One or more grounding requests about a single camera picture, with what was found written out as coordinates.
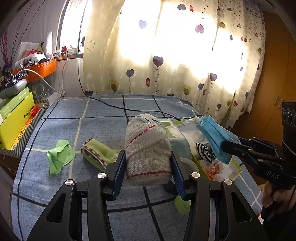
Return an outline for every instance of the bed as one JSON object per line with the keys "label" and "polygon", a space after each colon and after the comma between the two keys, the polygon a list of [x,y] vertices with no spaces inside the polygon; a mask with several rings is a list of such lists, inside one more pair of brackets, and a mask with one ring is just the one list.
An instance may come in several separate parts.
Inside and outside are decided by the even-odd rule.
{"label": "bed", "polygon": [[[43,115],[27,143],[14,181],[11,203],[13,231],[22,241],[27,239],[38,217],[67,179],[80,182],[98,174],[99,170],[80,153],[83,142],[95,138],[112,149],[124,149],[127,123],[142,113],[131,110],[143,110],[172,121],[174,119],[167,114],[178,118],[197,115],[188,101],[173,96],[113,94],[92,97],[122,109],[89,97],[58,99]],[[58,140],[65,139],[69,140],[76,157],[59,174],[50,175],[46,152],[54,148]],[[258,214],[262,194],[238,158],[237,162],[243,172],[235,184]],[[161,185],[134,187],[124,181],[116,201],[107,204],[114,240],[183,240],[188,215],[177,213],[174,198]],[[83,240],[88,240],[85,200],[82,209]],[[213,239],[214,226],[215,211],[211,209],[212,238],[209,240]]]}

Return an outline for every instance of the yellow box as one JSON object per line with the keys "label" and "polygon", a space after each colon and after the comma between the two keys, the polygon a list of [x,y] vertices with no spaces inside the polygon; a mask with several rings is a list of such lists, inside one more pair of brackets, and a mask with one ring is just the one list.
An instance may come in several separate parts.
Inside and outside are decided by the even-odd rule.
{"label": "yellow box", "polygon": [[10,149],[15,138],[30,118],[35,104],[30,93],[0,125],[0,148]]}

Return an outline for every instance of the orange basket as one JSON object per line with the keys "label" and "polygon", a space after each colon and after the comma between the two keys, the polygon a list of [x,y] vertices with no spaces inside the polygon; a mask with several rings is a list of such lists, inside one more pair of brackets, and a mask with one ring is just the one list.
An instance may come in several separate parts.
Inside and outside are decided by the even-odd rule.
{"label": "orange basket", "polygon": [[[24,69],[31,69],[38,74],[40,74],[43,78],[54,73],[57,70],[57,61],[56,59],[47,61],[42,64],[37,64],[34,66],[30,66]],[[17,69],[12,72],[13,75],[17,74],[22,69]],[[29,75],[26,77],[27,82],[33,82],[40,80],[40,77],[32,72],[29,72]]]}

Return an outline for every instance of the white pillow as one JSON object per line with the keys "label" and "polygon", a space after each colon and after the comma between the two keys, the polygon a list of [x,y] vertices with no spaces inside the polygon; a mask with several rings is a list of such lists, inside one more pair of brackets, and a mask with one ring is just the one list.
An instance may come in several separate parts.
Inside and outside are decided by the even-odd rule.
{"label": "white pillow", "polygon": [[47,35],[47,38],[42,45],[42,49],[43,49],[44,55],[47,58],[50,58],[52,55],[52,32],[50,32]]}

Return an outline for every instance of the wooden cabinet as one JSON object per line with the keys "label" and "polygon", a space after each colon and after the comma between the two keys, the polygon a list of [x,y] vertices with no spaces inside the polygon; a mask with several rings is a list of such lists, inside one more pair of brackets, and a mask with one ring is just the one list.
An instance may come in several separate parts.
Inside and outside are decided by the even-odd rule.
{"label": "wooden cabinet", "polygon": [[265,56],[251,113],[244,113],[231,130],[243,138],[258,137],[281,144],[280,102],[296,101],[296,42],[279,16],[264,12]]}
{"label": "wooden cabinet", "polygon": [[14,158],[0,154],[0,166],[13,180],[15,179],[19,164],[20,158]]}

